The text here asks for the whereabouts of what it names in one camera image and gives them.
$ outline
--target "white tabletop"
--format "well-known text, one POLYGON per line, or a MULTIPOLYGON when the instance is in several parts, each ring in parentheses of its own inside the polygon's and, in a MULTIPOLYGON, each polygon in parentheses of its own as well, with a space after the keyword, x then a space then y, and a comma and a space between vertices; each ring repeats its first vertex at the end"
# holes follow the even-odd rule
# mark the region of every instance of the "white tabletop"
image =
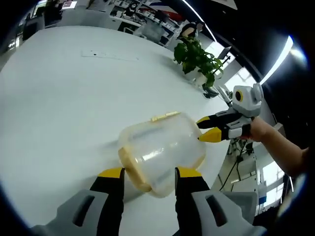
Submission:
MULTIPOLYGON (((119 165, 113 147, 125 127, 171 111, 198 120, 227 109, 186 83, 172 58, 153 42, 93 27, 41 30, 10 58, 0 74, 0 177, 28 225, 46 224, 119 165)), ((209 187, 228 144, 207 144, 201 172, 209 187)), ((121 236, 177 229, 174 192, 125 203, 121 236)))

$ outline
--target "floor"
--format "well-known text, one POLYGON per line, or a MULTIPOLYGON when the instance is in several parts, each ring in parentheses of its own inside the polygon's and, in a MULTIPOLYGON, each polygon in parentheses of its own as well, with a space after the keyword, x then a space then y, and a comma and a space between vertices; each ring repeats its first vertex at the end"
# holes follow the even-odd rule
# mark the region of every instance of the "floor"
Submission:
MULTIPOLYGON (((227 155, 225 157, 225 160, 223 162, 223 165, 221 167, 221 170, 219 172, 219 175, 217 176, 214 184, 212 185, 212 190, 219 191, 223 185, 223 183, 226 181, 226 178, 231 171, 235 161, 236 161, 237 153, 232 153, 231 155, 227 155)), ((229 176, 228 180, 226 181, 226 184, 222 191, 231 191, 232 190, 232 183, 235 180, 238 180, 238 174, 236 170, 236 166, 233 168, 231 175, 229 176)))

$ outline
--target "desk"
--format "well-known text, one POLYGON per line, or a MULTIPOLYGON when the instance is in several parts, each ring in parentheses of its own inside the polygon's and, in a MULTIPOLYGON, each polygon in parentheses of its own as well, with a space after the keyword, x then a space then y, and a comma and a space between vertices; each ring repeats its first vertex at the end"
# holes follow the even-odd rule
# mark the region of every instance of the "desk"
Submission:
MULTIPOLYGON (((228 108, 186 83, 172 59, 148 40, 80 26, 40 30, 12 55, 0 73, 0 178, 29 226, 46 224, 97 174, 119 165, 109 147, 125 127, 170 111, 198 120, 228 108)), ((209 187, 228 145, 207 144, 200 171, 209 187)), ((125 204, 121 236, 177 230, 174 192, 125 204)))
POLYGON ((141 24, 135 23, 131 20, 123 19, 120 17, 116 16, 109 16, 109 19, 105 21, 104 28, 111 29, 111 30, 118 30, 119 26, 121 25, 122 22, 128 23, 130 25, 140 27, 141 24))

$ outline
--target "human hand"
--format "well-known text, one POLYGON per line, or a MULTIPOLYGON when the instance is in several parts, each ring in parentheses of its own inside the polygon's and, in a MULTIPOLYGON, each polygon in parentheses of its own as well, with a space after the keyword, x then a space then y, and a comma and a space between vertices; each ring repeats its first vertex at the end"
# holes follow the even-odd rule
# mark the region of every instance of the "human hand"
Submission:
POLYGON ((272 126, 267 124, 260 117, 255 117, 251 122, 251 133, 248 137, 242 136, 241 139, 252 139, 255 142, 262 142, 264 138, 273 130, 272 126))

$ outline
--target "ceiling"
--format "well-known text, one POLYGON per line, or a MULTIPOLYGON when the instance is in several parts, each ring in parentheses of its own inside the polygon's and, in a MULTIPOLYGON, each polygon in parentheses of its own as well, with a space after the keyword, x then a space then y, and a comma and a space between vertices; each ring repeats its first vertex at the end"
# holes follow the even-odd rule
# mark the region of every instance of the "ceiling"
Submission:
MULTIPOLYGON (((182 0, 162 1, 187 20, 198 20, 182 0)), ((211 0, 186 1, 199 13, 219 43, 233 46, 232 53, 238 56, 239 63, 250 67, 248 70, 257 81, 275 63, 288 35, 295 43, 301 43, 306 33, 303 28, 311 27, 307 7, 290 5, 284 0, 235 0, 238 10, 211 0)))

